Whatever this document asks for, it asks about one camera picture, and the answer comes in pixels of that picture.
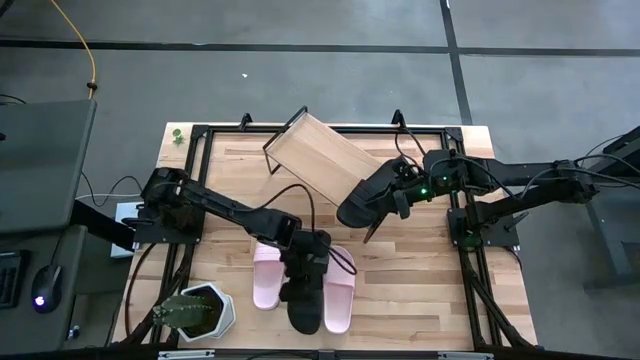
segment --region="wooden board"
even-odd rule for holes
[[[380,167],[376,158],[308,113],[266,151],[336,206]]]
[[[174,129],[189,138],[192,123],[169,123],[158,166],[183,167],[188,144],[173,144]],[[493,157],[486,127],[463,127],[469,155]],[[397,156],[393,135],[346,135],[377,161]],[[207,186],[248,205],[256,206],[281,188],[299,182],[285,169],[270,176],[262,145],[267,134],[218,134],[213,143]],[[439,148],[435,136],[418,136],[425,149]],[[418,156],[415,143],[401,137],[400,146]],[[200,163],[201,153],[196,155]],[[500,197],[493,194],[488,199]],[[359,273],[356,279],[352,326],[347,334],[321,330],[312,336],[297,333],[289,324],[286,304],[260,311],[252,303],[252,257],[255,240],[238,226],[207,216],[202,243],[197,247],[190,284],[213,282],[234,298],[237,322],[219,340],[181,342],[181,347],[353,350],[470,350],[469,321],[457,252],[450,246],[445,211],[447,197],[416,204],[406,220],[388,216],[368,244],[366,229],[349,229],[337,221],[336,206],[314,193],[317,226],[331,234],[333,244],[347,248]],[[306,195],[294,190],[273,207],[299,215],[309,224]],[[132,327],[157,297],[167,247],[157,246],[141,266],[131,301]],[[135,255],[133,266],[141,251]],[[487,249],[487,262],[497,303],[522,335],[535,343],[527,295],[518,264],[502,249]],[[479,306],[485,339],[489,339],[486,311]],[[114,340],[124,337],[120,311]]]

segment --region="floor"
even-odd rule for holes
[[[169,121],[239,121],[245,112],[283,121],[308,105],[325,122],[386,123],[400,108],[410,123],[488,125],[505,162],[574,158],[640,123],[634,0],[59,4],[88,40],[105,42],[94,51],[98,112],[84,168],[99,192],[123,175],[144,181]],[[16,1],[0,38],[76,41],[39,0]],[[123,41],[163,50],[109,49]],[[28,102],[86,96],[84,51],[18,45],[0,50],[0,93]],[[112,215],[115,202],[102,209]],[[640,356],[640,289],[582,290],[605,261],[585,208],[547,205],[518,230],[540,344]],[[102,329],[93,345],[113,314],[103,313],[91,317]]]

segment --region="yellow cable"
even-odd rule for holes
[[[80,34],[80,31],[78,31],[78,29],[75,27],[75,25],[73,25],[73,23],[67,16],[67,14],[65,14],[64,11],[62,11],[62,9],[60,8],[60,6],[58,6],[58,3],[56,3],[55,0],[51,0],[51,3],[53,4],[53,6],[56,7],[56,9],[58,9],[58,11],[60,12],[60,15],[62,15],[62,17],[67,21],[67,24],[69,24],[69,26],[71,26],[73,31],[75,31],[80,41],[82,41],[82,45],[84,45],[85,50],[87,50],[87,54],[89,55],[89,60],[91,61],[91,84],[95,84],[96,83],[96,61],[93,59],[93,54],[91,53],[91,50],[87,45],[87,42],[84,41],[84,37],[82,37],[82,34]],[[91,98],[93,98],[93,89],[89,88],[89,99]]]

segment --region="white hexagonal pot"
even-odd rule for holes
[[[213,291],[213,293],[210,293],[209,295],[205,295],[206,293],[203,294],[202,293],[203,291],[205,292]],[[192,342],[192,341],[196,341],[203,338],[219,339],[222,337],[222,335],[224,335],[227,332],[227,330],[229,330],[231,325],[235,324],[236,310],[233,306],[233,299],[231,298],[231,296],[220,291],[220,289],[218,289],[212,283],[192,286],[190,288],[182,290],[180,294],[198,295],[198,296],[214,295],[214,296],[217,296],[218,299],[220,299],[220,301],[222,302],[222,313],[220,314],[220,319],[218,320],[218,323],[216,324],[215,328],[211,330],[211,332],[197,335],[197,336],[191,336],[188,331],[184,331],[183,329],[180,329],[180,328],[178,329],[178,333],[180,333],[180,336],[182,336],[182,338],[185,341]]]

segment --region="wooden tray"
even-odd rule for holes
[[[265,152],[336,206],[381,165],[309,113],[298,118]]]

